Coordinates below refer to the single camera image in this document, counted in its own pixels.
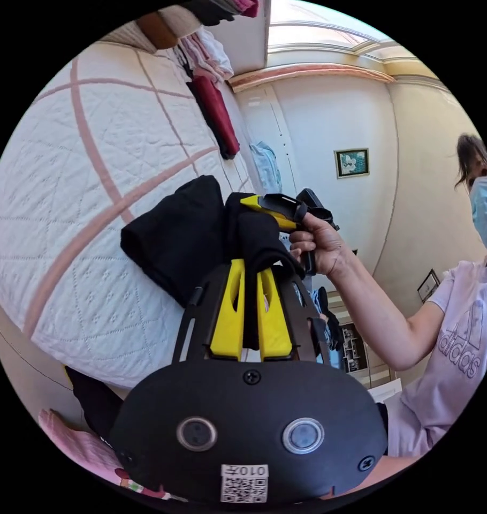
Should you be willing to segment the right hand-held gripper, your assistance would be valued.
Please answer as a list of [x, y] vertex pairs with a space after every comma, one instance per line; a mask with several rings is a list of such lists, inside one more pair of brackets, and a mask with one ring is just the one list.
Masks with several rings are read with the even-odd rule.
[[339, 259], [339, 228], [333, 214], [319, 202], [312, 190], [297, 198], [270, 193], [240, 200], [246, 208], [267, 214], [280, 233], [288, 235], [289, 245], [271, 243], [262, 258], [262, 268], [276, 263], [289, 274], [330, 276]]

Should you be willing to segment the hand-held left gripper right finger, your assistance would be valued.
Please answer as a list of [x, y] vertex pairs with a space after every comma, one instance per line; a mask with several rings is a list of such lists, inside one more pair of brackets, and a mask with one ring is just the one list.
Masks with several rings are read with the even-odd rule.
[[257, 274], [257, 333], [262, 360], [290, 358], [292, 342], [271, 267]]

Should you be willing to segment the person's right hand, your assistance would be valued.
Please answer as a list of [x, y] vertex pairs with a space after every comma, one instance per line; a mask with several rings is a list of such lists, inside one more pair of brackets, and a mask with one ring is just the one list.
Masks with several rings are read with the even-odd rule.
[[301, 230], [290, 234], [290, 253], [298, 262], [314, 252], [315, 270], [318, 274], [332, 278], [341, 270], [352, 250], [328, 222], [306, 213]]

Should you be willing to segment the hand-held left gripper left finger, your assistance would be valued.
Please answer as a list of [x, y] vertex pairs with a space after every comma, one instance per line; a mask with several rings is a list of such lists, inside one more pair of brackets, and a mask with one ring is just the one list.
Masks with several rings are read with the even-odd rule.
[[240, 360], [245, 324], [245, 263], [231, 261], [210, 343], [215, 358]]

